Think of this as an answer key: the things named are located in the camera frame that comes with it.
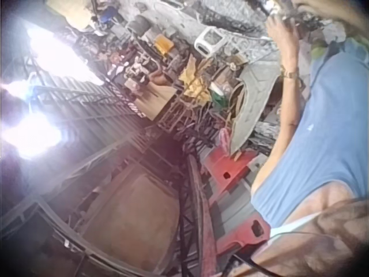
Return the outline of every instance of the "bracelet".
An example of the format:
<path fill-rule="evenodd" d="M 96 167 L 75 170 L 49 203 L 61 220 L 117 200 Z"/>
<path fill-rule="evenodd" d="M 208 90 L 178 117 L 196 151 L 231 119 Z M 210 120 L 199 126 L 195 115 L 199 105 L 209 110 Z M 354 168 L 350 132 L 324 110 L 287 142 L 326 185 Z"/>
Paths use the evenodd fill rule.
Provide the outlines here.
<path fill-rule="evenodd" d="M 288 72 L 283 65 L 281 65 L 281 76 L 283 78 L 295 79 L 299 78 L 299 68 L 295 72 Z"/>

